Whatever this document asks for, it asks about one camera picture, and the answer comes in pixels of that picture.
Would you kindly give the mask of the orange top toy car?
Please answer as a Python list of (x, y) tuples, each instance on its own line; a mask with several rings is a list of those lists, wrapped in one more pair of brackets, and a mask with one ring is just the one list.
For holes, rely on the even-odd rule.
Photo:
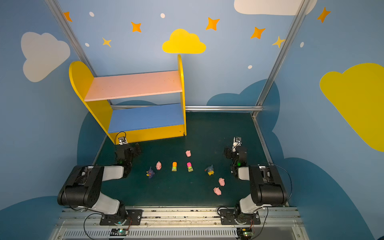
[(178, 167), (177, 162), (173, 162), (172, 163), (172, 172), (176, 172), (177, 171), (177, 167)]

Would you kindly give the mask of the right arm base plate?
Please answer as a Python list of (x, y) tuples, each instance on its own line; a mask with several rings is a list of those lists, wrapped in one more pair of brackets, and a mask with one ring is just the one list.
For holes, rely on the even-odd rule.
[(260, 225), (259, 214), (244, 214), (240, 210), (219, 208), (217, 213), (222, 225)]

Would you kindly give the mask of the purple creature toy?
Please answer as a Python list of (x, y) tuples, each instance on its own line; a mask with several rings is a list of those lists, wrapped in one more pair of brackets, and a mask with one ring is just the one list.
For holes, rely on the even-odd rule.
[(146, 176), (151, 179), (155, 175), (154, 170), (150, 167), (150, 169), (147, 171)]

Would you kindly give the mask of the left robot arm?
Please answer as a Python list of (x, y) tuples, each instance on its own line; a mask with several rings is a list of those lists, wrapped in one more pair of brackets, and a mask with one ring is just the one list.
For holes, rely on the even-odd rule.
[(102, 183), (126, 178), (133, 159), (141, 154), (138, 143), (116, 146), (116, 163), (111, 166), (75, 166), (58, 194), (58, 204), (71, 209), (85, 208), (105, 216), (126, 218), (123, 202), (101, 192)]

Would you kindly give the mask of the pink top toy car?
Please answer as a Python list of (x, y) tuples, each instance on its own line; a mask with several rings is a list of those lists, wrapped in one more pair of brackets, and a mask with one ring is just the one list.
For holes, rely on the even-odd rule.
[(192, 167), (192, 164), (190, 162), (187, 163), (188, 172), (192, 172), (194, 169)]

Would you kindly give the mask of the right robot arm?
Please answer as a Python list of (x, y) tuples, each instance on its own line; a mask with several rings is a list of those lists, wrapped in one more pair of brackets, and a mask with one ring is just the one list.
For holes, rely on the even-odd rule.
[(289, 200), (276, 165), (248, 165), (248, 151), (242, 146), (224, 148), (224, 155), (232, 161), (234, 177), (249, 182), (250, 194), (238, 204), (242, 214), (250, 215), (261, 208), (282, 206)]

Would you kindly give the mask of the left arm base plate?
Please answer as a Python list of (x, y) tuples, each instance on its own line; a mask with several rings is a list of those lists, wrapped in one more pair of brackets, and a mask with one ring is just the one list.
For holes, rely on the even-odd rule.
[(141, 223), (143, 210), (128, 209), (118, 211), (114, 215), (103, 215), (100, 226), (138, 226)]

